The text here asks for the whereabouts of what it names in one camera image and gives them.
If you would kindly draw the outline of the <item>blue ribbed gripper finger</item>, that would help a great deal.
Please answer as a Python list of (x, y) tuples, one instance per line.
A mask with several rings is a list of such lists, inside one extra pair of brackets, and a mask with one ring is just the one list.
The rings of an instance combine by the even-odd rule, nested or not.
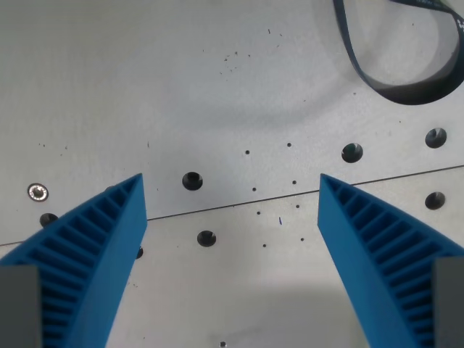
[(2, 257), (3, 266), (38, 269), (44, 347), (105, 347), (146, 228), (137, 174)]
[(432, 265), (463, 248), (395, 206), (326, 174), (318, 228), (370, 347), (435, 347)]

